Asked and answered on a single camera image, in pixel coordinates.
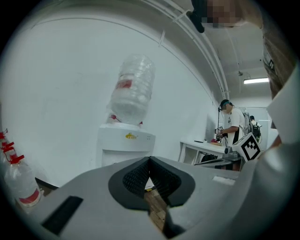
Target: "ceiling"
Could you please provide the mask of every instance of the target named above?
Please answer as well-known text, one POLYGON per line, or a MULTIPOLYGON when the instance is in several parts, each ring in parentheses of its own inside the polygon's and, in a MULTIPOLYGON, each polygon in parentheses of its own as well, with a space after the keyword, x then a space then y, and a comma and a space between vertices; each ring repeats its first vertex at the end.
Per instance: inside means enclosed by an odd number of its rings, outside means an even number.
MULTIPOLYGON (((191 0, 173 2, 185 10, 194 9, 191 0)), ((236 89, 240 94, 244 79, 267 77, 263 67, 263 35, 258 27, 246 23, 230 29, 205 28, 204 33, 221 61, 231 98, 237 94, 236 89)))

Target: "fluorescent light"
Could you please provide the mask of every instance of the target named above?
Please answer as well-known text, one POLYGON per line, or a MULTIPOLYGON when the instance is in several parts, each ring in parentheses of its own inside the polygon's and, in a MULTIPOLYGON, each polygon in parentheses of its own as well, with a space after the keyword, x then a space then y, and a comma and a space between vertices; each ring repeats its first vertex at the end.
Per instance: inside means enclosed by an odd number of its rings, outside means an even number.
POLYGON ((268 82, 268 78, 255 78, 255 79, 245 79, 244 84, 250 84, 250 83, 266 83, 268 82))

